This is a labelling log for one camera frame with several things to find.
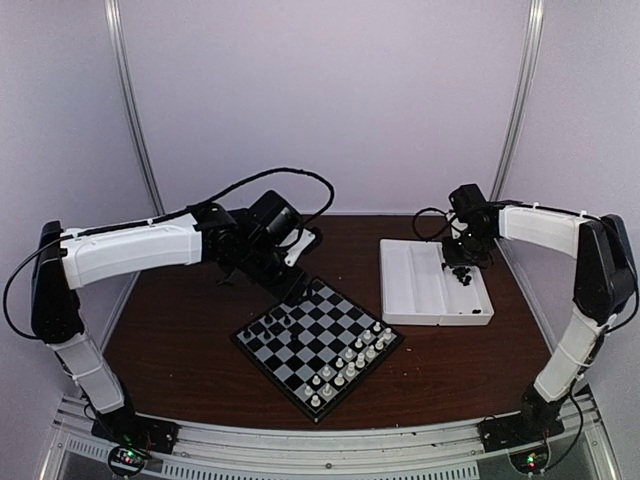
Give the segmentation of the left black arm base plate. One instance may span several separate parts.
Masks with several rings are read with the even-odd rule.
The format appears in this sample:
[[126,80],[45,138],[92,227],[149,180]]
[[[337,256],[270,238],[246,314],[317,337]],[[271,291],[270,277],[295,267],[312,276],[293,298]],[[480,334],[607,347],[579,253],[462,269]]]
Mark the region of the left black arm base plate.
[[91,433],[96,437],[140,451],[173,452],[179,425],[137,414],[129,399],[125,399],[122,407],[109,413],[95,410],[94,416]]

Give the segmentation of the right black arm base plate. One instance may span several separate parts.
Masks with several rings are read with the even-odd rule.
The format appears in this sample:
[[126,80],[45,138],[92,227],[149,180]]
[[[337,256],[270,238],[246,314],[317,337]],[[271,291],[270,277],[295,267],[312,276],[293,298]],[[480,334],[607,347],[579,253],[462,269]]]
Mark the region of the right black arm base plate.
[[560,409],[564,400],[546,402],[536,393],[523,397],[517,413],[487,417],[478,423],[484,450],[494,452],[541,442],[564,432]]

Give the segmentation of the white plastic divided tray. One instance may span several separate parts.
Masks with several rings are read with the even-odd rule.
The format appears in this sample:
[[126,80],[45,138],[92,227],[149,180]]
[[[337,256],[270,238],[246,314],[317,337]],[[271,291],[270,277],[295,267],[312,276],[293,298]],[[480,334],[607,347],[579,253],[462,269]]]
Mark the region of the white plastic divided tray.
[[481,271],[483,311],[453,314],[446,305],[439,243],[382,239],[379,243],[382,319],[404,326],[484,326],[494,315]]

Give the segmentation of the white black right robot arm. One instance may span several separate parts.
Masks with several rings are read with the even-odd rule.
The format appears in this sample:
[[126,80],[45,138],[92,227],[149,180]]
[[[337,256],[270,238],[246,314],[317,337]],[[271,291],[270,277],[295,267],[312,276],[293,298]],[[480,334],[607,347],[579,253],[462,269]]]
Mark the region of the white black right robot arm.
[[571,319],[549,362],[523,396],[528,407],[513,419],[519,440],[535,440],[551,424],[549,410],[569,395],[572,383],[590,366],[606,335],[630,299],[638,278],[624,220],[553,207],[513,202],[454,200],[451,222],[463,229],[443,240],[452,267],[476,265],[498,239],[523,241],[575,261]]

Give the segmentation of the black white chessboard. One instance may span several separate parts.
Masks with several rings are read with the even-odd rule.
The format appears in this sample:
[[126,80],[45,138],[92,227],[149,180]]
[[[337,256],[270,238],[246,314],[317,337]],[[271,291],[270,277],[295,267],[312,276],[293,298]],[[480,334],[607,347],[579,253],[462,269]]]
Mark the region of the black white chessboard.
[[[264,322],[267,314],[273,317],[271,324]],[[284,325],[285,315],[291,318],[290,325]],[[357,379],[345,392],[340,393],[336,400],[318,415],[306,407],[296,394],[303,381],[311,375],[311,369],[306,363],[310,361],[312,366],[319,366],[320,356],[324,359],[330,358],[330,349],[337,352],[343,346],[343,342],[349,344],[374,321],[391,327],[324,279],[316,277],[309,284],[305,296],[296,305],[280,303],[270,307],[236,330],[230,336],[230,340],[306,417],[314,423],[319,423],[388,359],[402,344],[404,336],[391,327],[400,337],[391,347],[391,352],[375,360],[364,377]],[[300,332],[299,339],[291,342],[291,332],[296,328]],[[243,331],[246,329],[253,333],[250,340],[243,338]],[[272,334],[268,341],[263,339],[266,329]]]

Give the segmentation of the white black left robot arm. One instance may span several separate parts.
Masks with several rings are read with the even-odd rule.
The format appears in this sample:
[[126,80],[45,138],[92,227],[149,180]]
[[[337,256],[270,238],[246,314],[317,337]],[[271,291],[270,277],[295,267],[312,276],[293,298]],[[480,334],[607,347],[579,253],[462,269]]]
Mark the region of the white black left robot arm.
[[88,396],[106,429],[123,444],[137,442],[144,424],[132,413],[122,381],[108,365],[85,319],[84,291],[103,285],[120,302],[142,272],[213,263],[239,272],[274,298],[292,304],[309,277],[299,266],[320,236],[293,206],[268,193],[249,208],[193,205],[164,216],[91,228],[47,223],[39,244],[14,272],[33,268],[30,328],[8,326],[49,347]]

